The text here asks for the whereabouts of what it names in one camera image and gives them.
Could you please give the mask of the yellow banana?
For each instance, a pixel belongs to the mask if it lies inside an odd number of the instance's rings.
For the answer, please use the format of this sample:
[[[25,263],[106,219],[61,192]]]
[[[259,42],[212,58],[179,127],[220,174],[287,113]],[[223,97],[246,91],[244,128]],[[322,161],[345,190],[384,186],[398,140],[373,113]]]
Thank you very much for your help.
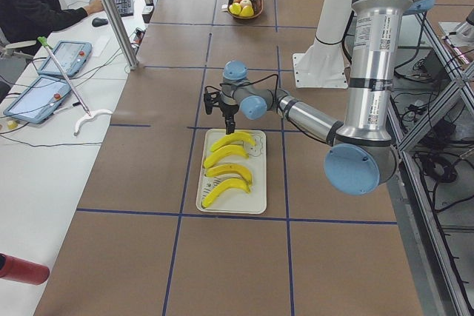
[[[214,167],[219,161],[231,155],[237,155],[245,159],[249,158],[249,155],[243,146],[231,144],[217,149],[206,157],[203,162],[203,167],[205,169]]]
[[[238,131],[238,132],[234,132],[234,133],[231,133],[231,134],[226,134],[223,137],[221,137],[220,139],[218,139],[216,142],[214,142],[211,145],[210,151],[215,152],[216,150],[218,150],[218,149],[220,149],[224,146],[227,146],[231,143],[237,142],[237,141],[248,143],[253,147],[256,145],[256,141],[251,136],[251,134],[249,134],[248,132]]]
[[[246,193],[250,193],[250,185],[241,178],[228,178],[217,186],[212,188],[210,192],[201,201],[201,207],[206,209],[210,207],[224,192],[229,189],[240,189]]]
[[[207,169],[204,174],[207,178],[216,178],[221,175],[237,175],[249,186],[253,185],[253,174],[249,168],[241,164],[221,164]]]

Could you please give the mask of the brown wicker basket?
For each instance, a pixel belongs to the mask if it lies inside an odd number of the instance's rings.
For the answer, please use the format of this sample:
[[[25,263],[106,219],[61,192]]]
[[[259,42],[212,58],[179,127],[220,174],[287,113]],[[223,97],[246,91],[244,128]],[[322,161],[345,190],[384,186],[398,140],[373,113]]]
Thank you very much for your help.
[[[234,0],[233,3],[239,3],[240,4],[240,1],[241,0]],[[231,15],[232,17],[236,18],[236,19],[244,19],[244,20],[247,20],[247,19],[254,19],[258,16],[261,15],[262,11],[263,11],[263,0],[251,0],[251,2],[253,3],[253,9],[254,9],[254,12],[255,12],[255,15],[251,18],[241,18],[240,16],[233,16]]]

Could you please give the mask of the red pink apple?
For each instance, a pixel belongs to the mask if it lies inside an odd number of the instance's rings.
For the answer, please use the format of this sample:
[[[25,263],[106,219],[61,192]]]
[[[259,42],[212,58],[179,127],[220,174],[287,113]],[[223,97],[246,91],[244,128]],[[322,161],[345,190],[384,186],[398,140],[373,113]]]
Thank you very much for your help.
[[[253,3],[251,2],[251,0],[241,0],[240,1],[240,5],[242,8],[244,7],[252,7],[253,6]]]

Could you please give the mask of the yellow lemon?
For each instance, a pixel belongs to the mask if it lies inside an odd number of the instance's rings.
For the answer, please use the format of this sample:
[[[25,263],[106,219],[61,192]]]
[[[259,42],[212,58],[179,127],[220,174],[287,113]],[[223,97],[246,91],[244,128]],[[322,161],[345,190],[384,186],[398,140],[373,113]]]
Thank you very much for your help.
[[[229,5],[228,11],[233,16],[239,16],[241,13],[241,5],[239,3],[232,3]]]

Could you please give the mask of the yellow starfruit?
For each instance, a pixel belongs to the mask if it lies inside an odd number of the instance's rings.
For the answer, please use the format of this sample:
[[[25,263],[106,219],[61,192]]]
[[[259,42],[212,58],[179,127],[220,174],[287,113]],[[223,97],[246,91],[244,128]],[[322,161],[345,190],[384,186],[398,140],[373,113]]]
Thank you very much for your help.
[[[255,12],[251,5],[246,5],[242,7],[241,12],[239,13],[239,16],[241,18],[251,18],[254,15],[255,15]]]

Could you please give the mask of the white bear print tray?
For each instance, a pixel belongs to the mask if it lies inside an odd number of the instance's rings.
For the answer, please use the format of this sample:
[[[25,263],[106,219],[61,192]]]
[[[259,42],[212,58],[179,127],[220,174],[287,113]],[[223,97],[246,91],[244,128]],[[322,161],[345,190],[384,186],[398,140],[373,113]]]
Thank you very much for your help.
[[[248,143],[237,141],[231,144],[243,146],[249,158],[245,159],[237,155],[231,155],[219,161],[215,166],[221,164],[241,164],[249,168],[253,174],[253,185],[250,193],[240,189],[229,189],[208,208],[201,207],[201,201],[212,188],[228,178],[240,178],[237,175],[221,175],[216,178],[204,176],[207,169],[203,162],[212,152],[211,145],[226,135],[224,129],[208,130],[204,137],[204,148],[199,171],[198,190],[196,196],[196,208],[202,212],[213,213],[237,213],[237,214],[261,214],[267,208],[267,153],[266,135],[261,130],[237,130],[248,132],[256,141],[253,147]]]

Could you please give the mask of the black computer mouse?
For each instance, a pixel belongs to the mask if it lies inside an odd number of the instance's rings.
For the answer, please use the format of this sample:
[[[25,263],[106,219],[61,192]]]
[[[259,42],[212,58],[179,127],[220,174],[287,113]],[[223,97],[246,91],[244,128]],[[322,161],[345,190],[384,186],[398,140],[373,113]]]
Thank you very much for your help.
[[[103,18],[94,18],[91,22],[93,27],[101,27],[101,26],[107,25],[108,23],[109,21]]]

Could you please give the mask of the blue teach pendant far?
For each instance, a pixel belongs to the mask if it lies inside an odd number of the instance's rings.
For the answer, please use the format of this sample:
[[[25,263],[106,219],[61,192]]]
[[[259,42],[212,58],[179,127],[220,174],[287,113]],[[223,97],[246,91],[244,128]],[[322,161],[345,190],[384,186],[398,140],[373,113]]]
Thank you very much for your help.
[[[72,78],[85,65],[93,46],[86,41],[60,41],[53,48],[53,54],[67,76]],[[39,75],[62,78],[62,74],[50,56],[37,69]]]

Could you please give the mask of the blue teach pendant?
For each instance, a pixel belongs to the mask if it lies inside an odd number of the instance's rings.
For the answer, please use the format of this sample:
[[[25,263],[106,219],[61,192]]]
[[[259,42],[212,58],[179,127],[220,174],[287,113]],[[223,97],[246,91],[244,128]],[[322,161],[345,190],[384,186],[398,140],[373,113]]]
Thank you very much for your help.
[[[3,113],[7,117],[40,124],[53,114],[70,92],[70,85],[64,79],[40,75]]]
[[[67,76],[72,78],[85,65],[93,46],[86,41],[60,41],[53,48],[53,54]],[[62,74],[50,56],[37,69],[39,75],[62,78]]]

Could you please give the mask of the blue teach pendant near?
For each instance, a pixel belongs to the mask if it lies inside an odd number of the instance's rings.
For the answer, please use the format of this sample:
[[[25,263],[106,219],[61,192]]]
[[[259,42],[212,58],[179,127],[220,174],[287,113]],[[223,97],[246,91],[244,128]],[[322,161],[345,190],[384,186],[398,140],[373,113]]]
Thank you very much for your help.
[[[70,85],[64,79],[40,75],[3,113],[7,117],[40,124],[53,114],[70,92]]]

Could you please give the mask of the metal grabber stick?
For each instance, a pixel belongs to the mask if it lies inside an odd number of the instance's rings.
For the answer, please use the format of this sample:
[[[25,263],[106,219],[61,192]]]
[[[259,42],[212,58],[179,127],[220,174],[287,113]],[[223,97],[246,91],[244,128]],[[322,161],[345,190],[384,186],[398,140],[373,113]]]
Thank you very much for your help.
[[[73,91],[73,94],[75,97],[79,100],[79,103],[83,110],[85,111],[84,116],[82,116],[79,120],[77,120],[76,125],[75,125],[75,131],[74,131],[74,136],[78,136],[80,133],[80,129],[83,123],[86,121],[92,121],[96,116],[99,115],[112,115],[113,112],[109,109],[100,109],[100,110],[90,110],[89,107],[85,104],[84,100],[82,97],[79,95],[79,92],[77,91],[76,87],[74,86],[73,82],[70,80],[68,77],[67,73],[64,71],[62,68],[59,60],[55,57],[53,54],[53,51],[51,50],[51,46],[47,43],[47,39],[44,36],[39,36],[37,38],[38,42],[42,45],[42,47],[47,51],[49,57],[53,60],[55,65],[57,66],[59,72],[61,73],[62,77],[64,80],[68,83],[70,86],[70,89]]]

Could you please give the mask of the person in black shirt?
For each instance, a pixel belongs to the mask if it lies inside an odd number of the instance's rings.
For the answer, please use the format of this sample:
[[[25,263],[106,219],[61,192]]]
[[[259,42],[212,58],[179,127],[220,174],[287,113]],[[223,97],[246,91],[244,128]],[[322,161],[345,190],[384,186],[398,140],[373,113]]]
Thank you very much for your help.
[[[103,10],[101,0],[66,10],[59,0],[1,0],[1,31],[9,44],[36,41]]]

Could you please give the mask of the red water bottle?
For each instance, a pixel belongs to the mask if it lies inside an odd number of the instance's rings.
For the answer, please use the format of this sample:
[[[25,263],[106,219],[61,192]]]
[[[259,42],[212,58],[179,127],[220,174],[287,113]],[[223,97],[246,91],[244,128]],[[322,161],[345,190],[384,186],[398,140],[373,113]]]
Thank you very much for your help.
[[[1,253],[1,278],[19,283],[40,285],[50,275],[47,266]]]

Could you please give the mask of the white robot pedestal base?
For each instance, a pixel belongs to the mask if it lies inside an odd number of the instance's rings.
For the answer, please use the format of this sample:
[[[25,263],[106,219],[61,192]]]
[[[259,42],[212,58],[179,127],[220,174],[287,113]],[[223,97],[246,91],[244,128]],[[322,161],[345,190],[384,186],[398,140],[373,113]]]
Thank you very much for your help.
[[[297,88],[347,88],[341,48],[351,12],[352,0],[324,0],[313,44],[293,54]]]

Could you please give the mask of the aluminium frame post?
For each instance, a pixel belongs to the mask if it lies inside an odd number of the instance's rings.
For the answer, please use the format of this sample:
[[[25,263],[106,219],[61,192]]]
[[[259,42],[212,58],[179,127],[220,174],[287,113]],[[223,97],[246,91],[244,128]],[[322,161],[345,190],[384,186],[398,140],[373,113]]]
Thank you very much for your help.
[[[107,14],[108,20],[111,24],[112,30],[116,36],[118,45],[124,55],[127,65],[130,70],[137,68],[138,59],[130,43],[129,36],[125,30],[121,16],[116,8],[114,0],[102,0],[105,13]]]

